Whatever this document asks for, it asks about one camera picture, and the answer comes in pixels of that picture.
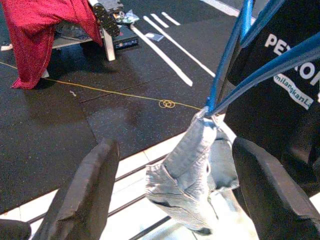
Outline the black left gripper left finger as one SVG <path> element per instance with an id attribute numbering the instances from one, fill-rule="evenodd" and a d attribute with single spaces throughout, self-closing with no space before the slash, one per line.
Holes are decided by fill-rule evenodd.
<path id="1" fill-rule="evenodd" d="M 104 138 L 53 198 L 32 240 L 99 240 L 107 224 L 120 148 Z"/>

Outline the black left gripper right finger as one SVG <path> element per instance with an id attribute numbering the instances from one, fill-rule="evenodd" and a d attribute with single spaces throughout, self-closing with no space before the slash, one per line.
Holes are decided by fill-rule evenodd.
<path id="1" fill-rule="evenodd" d="M 320 213 L 276 157 L 241 137 L 232 156 L 259 240 L 320 240 Z"/>

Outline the light blue denim shorts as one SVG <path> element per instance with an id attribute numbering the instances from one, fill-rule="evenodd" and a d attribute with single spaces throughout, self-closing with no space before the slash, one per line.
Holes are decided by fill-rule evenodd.
<path id="1" fill-rule="evenodd" d="M 177 146 L 148 165 L 146 198 L 187 229 L 216 240 L 259 240 L 235 196 L 240 182 L 232 156 L 236 135 L 223 122 L 194 115 Z"/>

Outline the blue wire hanger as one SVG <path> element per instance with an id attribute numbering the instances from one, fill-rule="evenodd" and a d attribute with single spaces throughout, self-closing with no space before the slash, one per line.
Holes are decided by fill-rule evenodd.
<path id="1" fill-rule="evenodd" d="M 218 83 L 220 77 L 224 73 L 225 68 L 230 64 L 230 56 L 236 47 L 236 43 L 239 42 L 240 48 L 247 47 L 260 33 L 264 26 L 271 20 L 273 15 L 278 11 L 285 1 L 286 0 L 269 0 L 267 5 L 258 15 L 255 22 L 251 24 L 254 0 L 243 0 L 242 9 L 233 26 L 230 38 L 227 42 L 215 73 L 210 96 L 206 100 L 205 116 L 207 118 L 210 118 L 211 116 L 221 112 L 235 99 L 255 85 L 271 78 L 278 73 L 285 72 L 305 62 L 320 58 L 319 31 L 305 41 L 293 47 L 291 50 L 288 50 L 287 52 L 281 54 L 257 69 L 241 83 L 239 83 L 239 85 L 237 85 L 237 87 L 219 104 L 216 104 Z"/>

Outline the black metal clothes rack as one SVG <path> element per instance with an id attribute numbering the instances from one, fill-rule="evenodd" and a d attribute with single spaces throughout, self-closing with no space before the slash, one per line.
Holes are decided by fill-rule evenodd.
<path id="1" fill-rule="evenodd" d="M 139 167 L 137 167 L 137 168 L 135 168 L 135 169 L 133 169 L 133 170 L 131 170 L 131 171 L 129 171 L 129 172 L 127 172 L 127 173 L 119 176 L 119 177 L 117 177 L 117 178 L 115 179 L 115 182 L 121 181 L 121 180 L 123 180 L 123 179 L 125 179 L 125 178 L 127 178 L 127 177 L 129 177 L 129 176 L 131 176 L 131 175 L 133 175 L 133 174 L 135 174 L 135 173 L 137 173 L 137 172 L 139 172 L 139 171 L 142 171 L 143 169 L 146 168 L 147 165 L 153 165 L 153 164 L 155 164 L 155 163 L 158 163 L 158 162 L 160 162 L 160 161 L 163 161 L 166 156 L 167 156 L 167 155 L 165 154 L 165 155 L 163 155 L 163 156 L 161 156 L 161 157 L 156 158 L 155 160 L 152 160 L 152 161 L 150 161 L 150 162 L 148 162 L 148 163 L 146 163 L 146 164 L 143 164 L 143 165 L 141 165 L 141 166 L 139 166 Z M 110 212 L 108 213 L 108 217 L 111 217 L 111 216 L 119 213 L 120 211 L 122 211 L 122 210 L 130 207 L 131 205 L 133 205 L 133 204 L 137 203 L 138 201 L 142 200 L 144 197 L 145 197 L 145 194 L 142 194 L 142 195 L 134 198 L 133 200 L 125 203 L 124 205 L 122 205 L 122 206 L 114 209 L 113 211 L 110 211 Z M 43 213 L 43 214 L 41 214 L 41 215 L 38 215 L 38 216 L 36 216 L 36 217 L 28 220 L 27 223 L 28 223 L 29 225 L 31 225 L 31 224 L 33 224 L 33 223 L 35 223 L 35 222 L 37 222 L 37 221 L 43 220 L 43 219 L 45 218 L 46 214 L 47 214 L 47 212 L 45 212 L 45 213 Z"/>

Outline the black T-shirt with white print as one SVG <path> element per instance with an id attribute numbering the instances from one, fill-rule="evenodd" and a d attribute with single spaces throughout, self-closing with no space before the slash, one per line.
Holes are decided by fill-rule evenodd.
<path id="1" fill-rule="evenodd" d="M 320 0 L 285 0 L 243 48 L 227 77 L 233 85 L 320 32 Z M 279 73 L 227 108 L 226 124 L 276 157 L 313 196 L 320 192 L 320 59 Z"/>

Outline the grey bench with white leg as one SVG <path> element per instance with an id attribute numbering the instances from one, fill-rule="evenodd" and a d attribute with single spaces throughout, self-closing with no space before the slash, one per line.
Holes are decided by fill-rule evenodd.
<path id="1" fill-rule="evenodd" d="M 110 12 L 119 24 L 120 12 L 124 12 L 124 5 L 121 0 L 87 0 L 93 10 L 93 5 L 100 3 L 103 7 Z M 116 59 L 115 50 L 113 46 L 113 37 L 110 36 L 98 23 L 100 27 L 99 34 L 104 45 L 106 57 L 108 61 Z M 84 45 L 85 43 L 91 42 L 92 39 L 85 32 L 81 26 L 67 21 L 62 21 L 55 26 L 55 37 L 53 43 L 53 49 L 59 50 L 62 47 L 71 45 Z"/>

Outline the long wide white tape strip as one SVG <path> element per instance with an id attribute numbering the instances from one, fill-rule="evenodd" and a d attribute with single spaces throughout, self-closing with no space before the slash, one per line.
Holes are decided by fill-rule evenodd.
<path id="1" fill-rule="evenodd" d="M 193 86 L 193 81 L 151 40 L 149 40 L 141 31 L 139 31 L 133 24 L 130 25 L 130 29 L 141 38 L 159 57 L 161 57 L 167 65 L 186 83 L 189 87 Z"/>

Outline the black flat box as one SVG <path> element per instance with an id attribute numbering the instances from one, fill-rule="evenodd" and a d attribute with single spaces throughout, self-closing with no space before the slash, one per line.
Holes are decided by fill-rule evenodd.
<path id="1" fill-rule="evenodd" d="M 127 26 L 119 27 L 119 35 L 112 38 L 113 47 L 115 50 L 122 50 L 139 44 L 139 37 L 130 30 Z"/>

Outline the red shirt with yellow print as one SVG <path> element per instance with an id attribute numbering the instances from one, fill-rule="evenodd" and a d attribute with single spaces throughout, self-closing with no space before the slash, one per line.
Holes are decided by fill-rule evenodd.
<path id="1" fill-rule="evenodd" d="M 50 62 L 55 26 L 62 21 L 80 25 L 102 45 L 95 15 L 87 0 L 0 0 L 18 78 L 14 89 L 33 89 Z"/>

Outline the small flat clear packet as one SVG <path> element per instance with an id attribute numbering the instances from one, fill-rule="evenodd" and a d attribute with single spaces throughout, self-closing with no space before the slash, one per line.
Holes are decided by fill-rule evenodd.
<path id="1" fill-rule="evenodd" d="M 144 36 L 154 42 L 160 42 L 164 38 L 163 35 L 157 34 L 157 33 L 152 33 L 152 32 L 148 32 Z"/>

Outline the long thin white tape strip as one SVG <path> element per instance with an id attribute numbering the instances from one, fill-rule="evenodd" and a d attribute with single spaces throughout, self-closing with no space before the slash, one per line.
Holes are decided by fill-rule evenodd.
<path id="1" fill-rule="evenodd" d="M 185 53 L 189 58 L 191 58 L 196 64 L 198 64 L 203 70 L 205 70 L 213 78 L 216 74 L 211 71 L 207 66 L 200 62 L 196 57 L 189 53 L 185 48 L 183 48 L 178 42 L 176 42 L 170 35 L 168 35 L 162 28 L 160 28 L 156 23 L 154 23 L 149 17 L 143 16 L 143 19 L 149 23 L 154 29 L 161 33 L 165 38 L 167 38 L 172 44 L 179 48 L 183 53 Z"/>

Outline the black dotted board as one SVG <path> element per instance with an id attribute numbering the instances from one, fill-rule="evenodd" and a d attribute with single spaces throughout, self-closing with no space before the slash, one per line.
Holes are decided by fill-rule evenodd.
<path id="1" fill-rule="evenodd" d="M 93 5 L 92 11 L 97 22 L 111 37 L 117 37 L 120 34 L 120 29 L 118 28 L 115 18 L 102 4 L 96 3 Z"/>

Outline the crumpled clear plastic packet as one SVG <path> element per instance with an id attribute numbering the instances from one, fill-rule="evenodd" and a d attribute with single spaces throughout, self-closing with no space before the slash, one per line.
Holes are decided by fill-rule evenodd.
<path id="1" fill-rule="evenodd" d="M 126 25 L 126 24 L 134 24 L 135 22 L 139 21 L 140 18 L 134 14 L 133 10 L 129 10 L 128 12 L 120 12 L 120 18 L 118 23 L 121 25 Z"/>

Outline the short white tape strip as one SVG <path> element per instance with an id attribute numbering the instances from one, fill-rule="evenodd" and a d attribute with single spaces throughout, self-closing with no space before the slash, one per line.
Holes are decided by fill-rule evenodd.
<path id="1" fill-rule="evenodd" d="M 166 12 L 162 12 L 161 13 L 167 20 L 169 20 L 170 22 L 172 22 L 174 25 L 176 25 L 176 26 L 180 26 L 181 24 L 177 21 L 177 20 L 175 20 L 174 18 L 172 18 L 170 15 L 168 15 Z"/>
<path id="2" fill-rule="evenodd" d="M 155 13 L 150 14 L 161 26 L 164 28 L 169 28 L 170 26 L 166 24 L 160 17 L 158 17 Z"/>

